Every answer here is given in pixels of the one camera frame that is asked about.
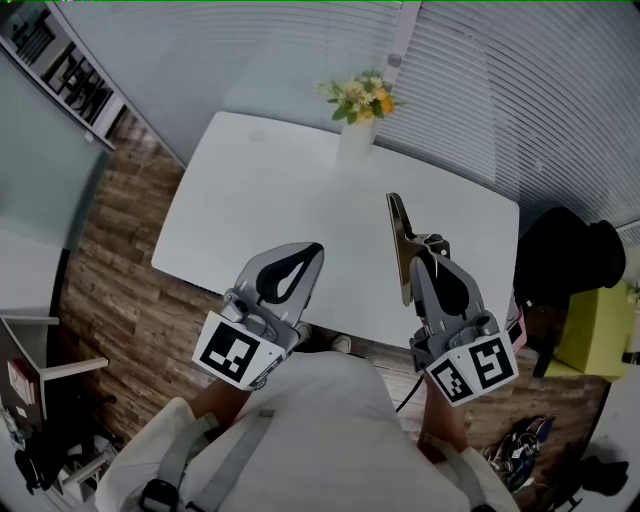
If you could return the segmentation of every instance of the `white wall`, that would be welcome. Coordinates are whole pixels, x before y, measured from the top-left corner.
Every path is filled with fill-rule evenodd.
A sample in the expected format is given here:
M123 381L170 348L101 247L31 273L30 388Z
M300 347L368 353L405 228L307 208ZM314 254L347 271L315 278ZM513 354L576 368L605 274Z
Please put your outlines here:
M0 311L48 315L61 249L0 229Z

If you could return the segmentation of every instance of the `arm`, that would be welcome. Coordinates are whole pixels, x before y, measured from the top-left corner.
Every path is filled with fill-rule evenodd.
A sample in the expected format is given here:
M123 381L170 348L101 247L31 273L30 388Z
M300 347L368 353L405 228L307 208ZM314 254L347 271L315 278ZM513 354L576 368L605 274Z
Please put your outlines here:
M418 449L431 463L436 464L445 459L438 450L425 442L427 434L450 443L458 453L465 451L469 444L464 429L464 412L447 402L427 373L424 374L424 380L427 384L427 403L424 407Z
M147 482L157 476L169 446L197 418L212 413L226 431L251 393L218 379L190 401L174 398L125 446L96 491L100 512L129 510Z
M210 412L226 430L250 396L251 391L242 391L222 379L217 379L190 400L189 406L196 419Z
M473 448L469 447L464 428L463 410L460 407L452 407L442 395L436 383L427 374L425 374L425 382L427 383L427 403L424 408L422 430L418 438L418 449L432 464L438 464L445 462L446 459L439 450L425 441L425 436L431 435L448 442L460 453L462 459L476 475L486 503L498 512L516 512L518 505L509 494L509 491L507 491L507 488L487 461ZM445 462L445 464L438 464L437 467L445 476L450 478L442 466L449 466L449 464Z

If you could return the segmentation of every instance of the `flower vase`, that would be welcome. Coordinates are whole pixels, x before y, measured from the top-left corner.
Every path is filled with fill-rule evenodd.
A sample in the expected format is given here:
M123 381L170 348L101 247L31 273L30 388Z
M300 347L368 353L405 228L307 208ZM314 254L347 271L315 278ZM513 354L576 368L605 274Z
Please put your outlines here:
M374 137L374 123L345 123L338 144L337 163L356 164L366 160Z

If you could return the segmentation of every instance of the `sneaker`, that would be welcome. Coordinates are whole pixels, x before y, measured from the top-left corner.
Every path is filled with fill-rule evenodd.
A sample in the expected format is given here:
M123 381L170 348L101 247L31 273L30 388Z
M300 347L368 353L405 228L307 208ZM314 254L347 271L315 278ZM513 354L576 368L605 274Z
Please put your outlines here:
M298 345L311 339L311 335L313 334L313 327L311 324L308 324L307 322L298 322L294 329L298 331L298 334L300 335L298 338Z
M346 334L338 334L331 342L332 352L342 352L343 354L351 353L351 338Z

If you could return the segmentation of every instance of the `black cable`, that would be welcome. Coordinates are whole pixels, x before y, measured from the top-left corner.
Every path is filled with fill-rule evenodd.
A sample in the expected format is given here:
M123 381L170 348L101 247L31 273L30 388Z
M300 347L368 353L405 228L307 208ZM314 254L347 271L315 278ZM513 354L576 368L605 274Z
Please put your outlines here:
M418 388L420 387L420 384L422 383L423 380L424 380L424 375L420 375L418 382L416 382L416 385L413 386L413 389L409 391L407 398L405 398L403 402L398 406L398 408L396 409L396 412L402 409L405 406L405 404L411 399L411 397L416 394L416 391L418 391Z

